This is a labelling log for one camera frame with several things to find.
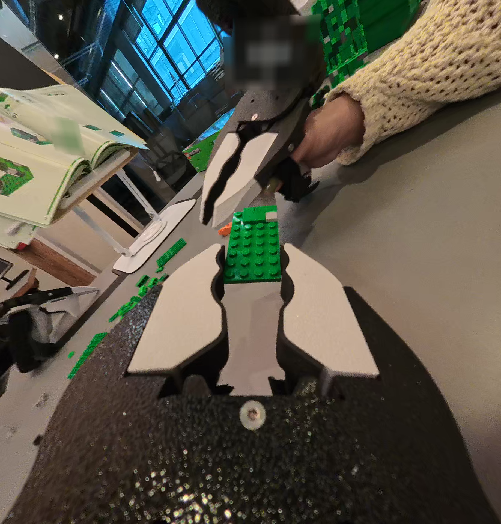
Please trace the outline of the green lego base plate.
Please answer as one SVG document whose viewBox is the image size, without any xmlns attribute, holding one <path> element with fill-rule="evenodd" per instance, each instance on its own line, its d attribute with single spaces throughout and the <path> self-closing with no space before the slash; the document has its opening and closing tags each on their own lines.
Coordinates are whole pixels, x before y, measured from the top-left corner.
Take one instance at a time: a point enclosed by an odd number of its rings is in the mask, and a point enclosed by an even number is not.
<svg viewBox="0 0 501 524">
<path fill-rule="evenodd" d="M 280 281 L 278 221 L 245 224 L 235 212 L 225 258 L 225 284 Z"/>
</svg>

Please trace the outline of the pile of loose lego pieces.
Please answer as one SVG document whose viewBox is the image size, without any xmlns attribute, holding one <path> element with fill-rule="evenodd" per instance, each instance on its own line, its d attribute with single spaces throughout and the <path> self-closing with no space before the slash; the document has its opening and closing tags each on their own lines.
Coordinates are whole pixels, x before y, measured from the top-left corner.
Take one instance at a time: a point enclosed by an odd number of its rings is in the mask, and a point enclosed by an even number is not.
<svg viewBox="0 0 501 524">
<path fill-rule="evenodd" d="M 135 307 L 141 302 L 141 299 L 145 295 L 147 295 L 150 289 L 152 289 L 156 285 L 162 284 L 169 277 L 169 275 L 165 273 L 164 266 L 158 266 L 155 273 L 161 273 L 162 275 L 159 277 L 142 275 L 142 277 L 136 282 L 136 294 L 131 296 L 129 301 L 121 305 L 118 308 L 118 310 L 109 318 L 109 327 L 112 327 L 113 324 L 122 320 L 127 313 L 135 309 Z M 103 339 L 108 335 L 108 333 L 109 331 L 107 330 L 104 332 L 97 333 L 92 337 L 89 344 L 87 345 L 87 347 L 82 352 L 82 354 L 74 364 L 73 368 L 69 372 L 67 379 L 71 380 L 76 376 L 77 372 L 80 370 L 82 365 L 91 356 L 98 344 L 100 344 L 103 341 Z"/>
</svg>

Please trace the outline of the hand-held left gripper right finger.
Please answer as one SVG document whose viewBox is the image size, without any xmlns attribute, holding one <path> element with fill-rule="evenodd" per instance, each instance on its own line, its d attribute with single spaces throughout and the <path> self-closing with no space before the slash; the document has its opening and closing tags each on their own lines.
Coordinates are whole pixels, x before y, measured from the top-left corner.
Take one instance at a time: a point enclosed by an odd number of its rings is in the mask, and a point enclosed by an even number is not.
<svg viewBox="0 0 501 524">
<path fill-rule="evenodd" d="M 316 375 L 376 378 L 377 364 L 344 287 L 333 273 L 290 243 L 281 250 L 277 360 L 296 373 L 301 357 Z"/>
</svg>

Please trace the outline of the person's right hand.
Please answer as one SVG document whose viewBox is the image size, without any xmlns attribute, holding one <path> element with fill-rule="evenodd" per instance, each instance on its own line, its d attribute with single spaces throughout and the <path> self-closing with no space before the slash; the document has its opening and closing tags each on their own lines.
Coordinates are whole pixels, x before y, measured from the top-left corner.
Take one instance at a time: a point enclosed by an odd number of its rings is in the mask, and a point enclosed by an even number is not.
<svg viewBox="0 0 501 524">
<path fill-rule="evenodd" d="M 291 158 L 310 169 L 326 166 L 344 149 L 360 146 L 364 133 L 364 113 L 360 103 L 350 95 L 340 93 L 311 112 L 305 122 L 305 136 Z"/>
</svg>

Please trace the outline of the person's right forearm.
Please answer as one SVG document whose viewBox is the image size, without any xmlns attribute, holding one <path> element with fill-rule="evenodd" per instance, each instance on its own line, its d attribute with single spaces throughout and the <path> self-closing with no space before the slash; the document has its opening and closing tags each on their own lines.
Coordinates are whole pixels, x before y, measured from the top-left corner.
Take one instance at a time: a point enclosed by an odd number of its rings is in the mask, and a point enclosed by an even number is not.
<svg viewBox="0 0 501 524">
<path fill-rule="evenodd" d="M 365 133 L 338 154 L 348 166 L 375 144 L 444 106 L 501 88 L 501 1 L 430 1 L 424 14 L 373 62 L 331 90 L 358 101 Z"/>
</svg>

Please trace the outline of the green lego set box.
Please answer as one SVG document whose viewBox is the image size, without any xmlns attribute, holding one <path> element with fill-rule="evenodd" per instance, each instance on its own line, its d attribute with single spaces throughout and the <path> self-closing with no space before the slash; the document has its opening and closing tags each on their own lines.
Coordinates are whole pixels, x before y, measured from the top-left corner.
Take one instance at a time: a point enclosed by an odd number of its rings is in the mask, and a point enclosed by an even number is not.
<svg viewBox="0 0 501 524">
<path fill-rule="evenodd" d="M 206 171 L 215 140 L 219 134 L 220 131 L 218 130 L 210 136 L 205 136 L 201 141 L 194 143 L 182 151 L 196 172 L 200 173 Z"/>
</svg>

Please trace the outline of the lego instruction booklet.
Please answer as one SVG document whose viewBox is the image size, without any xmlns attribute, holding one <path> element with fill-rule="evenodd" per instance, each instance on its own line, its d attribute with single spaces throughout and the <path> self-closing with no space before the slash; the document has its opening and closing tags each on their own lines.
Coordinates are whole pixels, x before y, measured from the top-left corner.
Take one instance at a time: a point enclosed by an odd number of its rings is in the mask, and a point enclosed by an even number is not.
<svg viewBox="0 0 501 524">
<path fill-rule="evenodd" d="M 0 215 L 47 226 L 68 188 L 146 141 L 77 88 L 0 88 Z"/>
</svg>

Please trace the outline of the black and white tool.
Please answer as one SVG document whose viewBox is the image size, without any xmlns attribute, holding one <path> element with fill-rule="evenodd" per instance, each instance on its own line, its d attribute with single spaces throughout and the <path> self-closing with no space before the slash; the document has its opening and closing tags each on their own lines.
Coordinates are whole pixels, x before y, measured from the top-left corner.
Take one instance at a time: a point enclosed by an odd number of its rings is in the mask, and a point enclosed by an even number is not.
<svg viewBox="0 0 501 524">
<path fill-rule="evenodd" d="M 61 348 L 61 339 L 95 301 L 92 286 L 62 287 L 0 302 L 0 397 L 10 370 L 26 374 L 42 366 Z"/>
</svg>

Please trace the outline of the black chair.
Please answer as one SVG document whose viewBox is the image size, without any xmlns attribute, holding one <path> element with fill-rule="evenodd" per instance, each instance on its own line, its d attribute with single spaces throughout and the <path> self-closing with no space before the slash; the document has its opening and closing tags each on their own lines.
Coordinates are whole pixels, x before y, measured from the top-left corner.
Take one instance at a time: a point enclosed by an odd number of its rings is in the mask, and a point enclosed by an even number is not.
<svg viewBox="0 0 501 524">
<path fill-rule="evenodd" d="M 151 109 L 145 108 L 140 114 L 129 111 L 123 125 L 145 141 L 148 149 L 141 150 L 141 155 L 175 193 L 196 175 L 195 168 L 179 147 L 173 131 Z"/>
</svg>

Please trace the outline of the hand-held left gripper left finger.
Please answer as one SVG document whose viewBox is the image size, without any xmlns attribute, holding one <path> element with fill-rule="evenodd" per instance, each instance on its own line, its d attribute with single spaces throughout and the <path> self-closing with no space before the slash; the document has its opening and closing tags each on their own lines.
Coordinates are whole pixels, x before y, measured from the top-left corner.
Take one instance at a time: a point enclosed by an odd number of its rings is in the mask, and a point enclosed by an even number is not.
<svg viewBox="0 0 501 524">
<path fill-rule="evenodd" d="M 225 246 L 213 244 L 164 283 L 127 368 L 131 375 L 162 374 L 175 382 L 201 375 L 218 382 L 228 362 L 222 298 Z"/>
</svg>

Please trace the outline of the green L-shaped lego tile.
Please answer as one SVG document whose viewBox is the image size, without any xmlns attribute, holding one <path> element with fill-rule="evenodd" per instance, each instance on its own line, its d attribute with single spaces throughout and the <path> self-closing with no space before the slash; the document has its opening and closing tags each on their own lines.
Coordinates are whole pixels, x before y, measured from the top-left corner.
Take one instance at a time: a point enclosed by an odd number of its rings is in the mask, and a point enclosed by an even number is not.
<svg viewBox="0 0 501 524">
<path fill-rule="evenodd" d="M 277 206 L 254 206 L 243 210 L 242 221 L 245 224 L 267 223 L 265 214 L 268 211 L 277 211 Z"/>
</svg>

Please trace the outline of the long green studded lego plate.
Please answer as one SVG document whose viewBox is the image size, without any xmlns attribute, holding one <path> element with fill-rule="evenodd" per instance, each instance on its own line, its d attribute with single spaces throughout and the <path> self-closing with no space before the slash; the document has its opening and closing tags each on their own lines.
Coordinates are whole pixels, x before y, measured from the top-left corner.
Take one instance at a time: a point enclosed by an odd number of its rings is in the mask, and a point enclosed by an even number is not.
<svg viewBox="0 0 501 524">
<path fill-rule="evenodd" d="M 163 271 L 164 266 L 186 245 L 187 242 L 183 238 L 180 238 L 178 241 L 176 241 L 175 244 L 173 244 L 166 252 L 164 252 L 157 259 L 158 269 L 156 270 L 156 272 Z"/>
</svg>

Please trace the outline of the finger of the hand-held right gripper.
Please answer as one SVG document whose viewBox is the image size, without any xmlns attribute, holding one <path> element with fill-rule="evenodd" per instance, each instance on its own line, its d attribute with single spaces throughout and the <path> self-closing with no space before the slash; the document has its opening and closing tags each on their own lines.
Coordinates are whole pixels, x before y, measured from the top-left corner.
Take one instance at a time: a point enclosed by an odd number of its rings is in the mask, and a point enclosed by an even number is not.
<svg viewBox="0 0 501 524">
<path fill-rule="evenodd" d="M 212 219 L 214 202 L 217 198 L 216 193 L 220 194 L 221 192 L 213 192 L 213 188 L 216 183 L 221 180 L 222 169 L 225 164 L 234 157 L 239 145 L 240 139 L 238 134 L 234 132 L 229 132 L 224 137 L 219 135 L 217 138 L 217 150 L 211 158 L 209 166 L 205 172 L 202 187 L 200 221 L 204 225 L 207 225 Z"/>
<path fill-rule="evenodd" d="M 261 185 L 255 175 L 277 135 L 277 132 L 266 132 L 245 145 L 234 173 L 214 202 L 212 227 L 225 224 L 234 212 L 249 206 L 261 193 Z"/>
</svg>

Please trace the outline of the large green blocky model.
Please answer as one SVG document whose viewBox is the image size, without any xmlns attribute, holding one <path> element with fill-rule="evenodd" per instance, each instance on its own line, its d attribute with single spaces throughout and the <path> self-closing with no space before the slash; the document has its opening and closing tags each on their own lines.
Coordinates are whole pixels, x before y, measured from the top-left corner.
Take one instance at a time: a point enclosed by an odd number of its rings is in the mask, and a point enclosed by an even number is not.
<svg viewBox="0 0 501 524">
<path fill-rule="evenodd" d="M 329 91 L 367 64 L 367 57 L 400 38 L 411 26 L 421 1 L 316 1 L 328 83 L 312 97 L 320 108 Z"/>
</svg>

